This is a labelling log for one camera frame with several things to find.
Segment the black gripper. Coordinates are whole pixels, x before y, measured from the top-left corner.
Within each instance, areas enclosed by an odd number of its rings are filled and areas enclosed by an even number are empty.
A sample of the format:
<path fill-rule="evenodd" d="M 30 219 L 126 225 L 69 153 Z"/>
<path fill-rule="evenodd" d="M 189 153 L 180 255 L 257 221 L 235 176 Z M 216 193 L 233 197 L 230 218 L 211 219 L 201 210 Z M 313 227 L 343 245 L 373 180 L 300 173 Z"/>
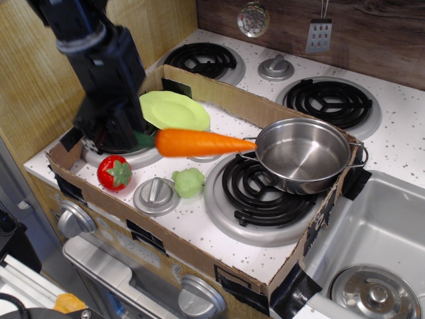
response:
<path fill-rule="evenodd" d="M 145 70 L 129 29 L 111 27 L 100 43 L 67 58 L 89 99 L 74 123 L 83 144 L 100 155 L 139 150 L 136 134 L 146 121 L 137 93 Z"/>

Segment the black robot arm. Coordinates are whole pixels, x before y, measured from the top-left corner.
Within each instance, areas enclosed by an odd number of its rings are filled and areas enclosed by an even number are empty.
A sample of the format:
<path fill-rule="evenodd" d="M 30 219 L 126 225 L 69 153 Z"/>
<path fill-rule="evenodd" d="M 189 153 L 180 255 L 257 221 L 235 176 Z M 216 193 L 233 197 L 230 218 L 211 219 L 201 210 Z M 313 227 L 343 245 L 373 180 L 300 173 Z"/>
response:
<path fill-rule="evenodd" d="M 129 29 L 106 16 L 106 1 L 29 1 L 56 37 L 85 91 L 74 127 L 102 154 L 141 149 L 147 122 L 139 102 L 145 79 Z"/>

